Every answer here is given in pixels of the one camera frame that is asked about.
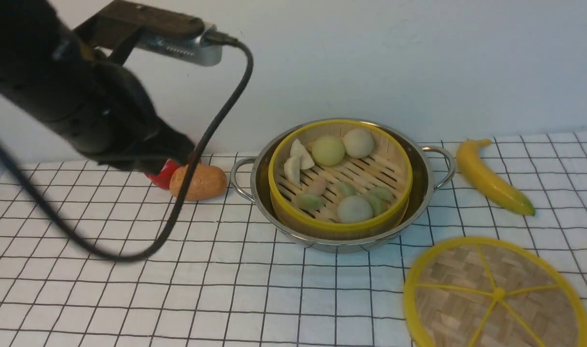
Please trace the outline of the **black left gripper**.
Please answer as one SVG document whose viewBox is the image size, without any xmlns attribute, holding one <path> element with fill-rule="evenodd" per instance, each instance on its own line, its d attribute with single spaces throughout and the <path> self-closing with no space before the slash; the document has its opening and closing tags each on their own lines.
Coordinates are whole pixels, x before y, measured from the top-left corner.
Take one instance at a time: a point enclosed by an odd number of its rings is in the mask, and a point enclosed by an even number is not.
<svg viewBox="0 0 587 347">
<path fill-rule="evenodd" d="M 58 59 L 78 108 L 57 123 L 58 136 L 86 158 L 123 171 L 156 174 L 166 160 L 185 165 L 195 144 L 157 116 L 130 70 L 110 61 Z"/>
</svg>

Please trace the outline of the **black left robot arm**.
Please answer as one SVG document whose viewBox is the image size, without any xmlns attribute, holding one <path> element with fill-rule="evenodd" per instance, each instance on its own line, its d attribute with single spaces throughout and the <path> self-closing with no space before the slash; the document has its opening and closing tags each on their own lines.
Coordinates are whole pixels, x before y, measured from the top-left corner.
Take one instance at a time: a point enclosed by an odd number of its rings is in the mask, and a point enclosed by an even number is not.
<svg viewBox="0 0 587 347">
<path fill-rule="evenodd" d="M 46 0 L 0 0 L 0 95 L 76 152 L 120 170 L 186 165 L 188 137 L 157 116 L 124 62 L 142 39 L 196 38 L 198 18 L 115 0 L 75 29 Z"/>
</svg>

